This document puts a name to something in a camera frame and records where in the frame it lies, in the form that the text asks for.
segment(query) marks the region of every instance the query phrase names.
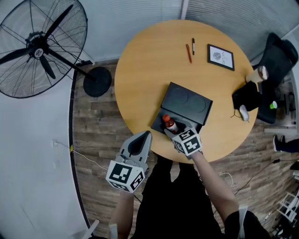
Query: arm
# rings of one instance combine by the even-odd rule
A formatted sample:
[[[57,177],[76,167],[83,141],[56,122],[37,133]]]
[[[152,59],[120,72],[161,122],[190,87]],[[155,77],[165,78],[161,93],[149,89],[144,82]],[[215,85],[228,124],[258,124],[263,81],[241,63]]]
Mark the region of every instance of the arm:
[[[204,156],[198,151],[191,155],[199,171],[206,191],[218,211],[223,222],[235,211],[239,210],[239,204],[230,187],[212,169]]]
[[[121,192],[120,200],[109,222],[109,225],[117,224],[119,239],[127,239],[130,234],[133,222],[133,207],[134,194]]]

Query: black pen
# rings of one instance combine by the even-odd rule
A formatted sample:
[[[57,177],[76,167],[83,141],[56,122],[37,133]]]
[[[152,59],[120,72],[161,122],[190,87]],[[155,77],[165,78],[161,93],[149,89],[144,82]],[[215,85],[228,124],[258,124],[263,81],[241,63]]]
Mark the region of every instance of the black pen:
[[[192,54],[194,55],[195,53],[195,40],[192,38]]]

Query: black and white marker cube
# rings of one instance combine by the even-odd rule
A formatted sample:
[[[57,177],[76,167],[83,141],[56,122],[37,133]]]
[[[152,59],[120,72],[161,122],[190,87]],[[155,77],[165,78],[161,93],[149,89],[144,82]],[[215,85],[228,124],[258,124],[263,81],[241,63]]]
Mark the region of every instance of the black and white marker cube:
[[[112,187],[133,193],[145,178],[143,168],[111,161],[106,180]]]
[[[172,138],[172,141],[176,146],[176,149],[186,156],[201,149],[201,141],[194,127],[176,135]]]

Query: fan blade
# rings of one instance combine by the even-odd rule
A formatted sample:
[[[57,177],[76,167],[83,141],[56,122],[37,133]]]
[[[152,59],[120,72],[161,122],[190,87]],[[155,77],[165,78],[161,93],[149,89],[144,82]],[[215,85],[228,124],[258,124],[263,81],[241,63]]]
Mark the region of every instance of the fan blade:
[[[47,61],[47,59],[44,56],[41,56],[39,59],[42,63],[42,66],[43,66],[45,72],[47,72],[49,76],[51,76],[53,79],[55,79],[56,76],[55,76],[54,72],[52,71],[52,68],[50,67],[50,64]]]
[[[34,47],[15,50],[0,59],[0,65],[35,51]]]
[[[69,13],[69,11],[73,6],[74,6],[73,4],[70,5],[63,13],[61,13],[61,15],[55,20],[55,22],[53,22],[52,26],[49,28],[49,30],[44,36],[45,39],[47,39],[52,34],[52,32],[58,27],[58,25],[66,17],[66,15]]]

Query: sneaker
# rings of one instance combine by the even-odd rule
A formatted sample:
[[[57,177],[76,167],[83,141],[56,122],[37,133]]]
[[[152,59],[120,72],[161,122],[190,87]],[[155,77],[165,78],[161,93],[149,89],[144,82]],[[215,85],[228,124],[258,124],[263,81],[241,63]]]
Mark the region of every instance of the sneaker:
[[[281,137],[280,142],[285,143],[285,136],[284,135]]]
[[[278,146],[279,146],[279,144],[280,144],[280,142],[279,142],[279,140],[278,140],[278,138],[277,138],[277,135],[275,135],[275,136],[273,137],[273,147],[274,147],[274,151],[275,151],[275,152],[280,151],[280,150],[278,150]]]

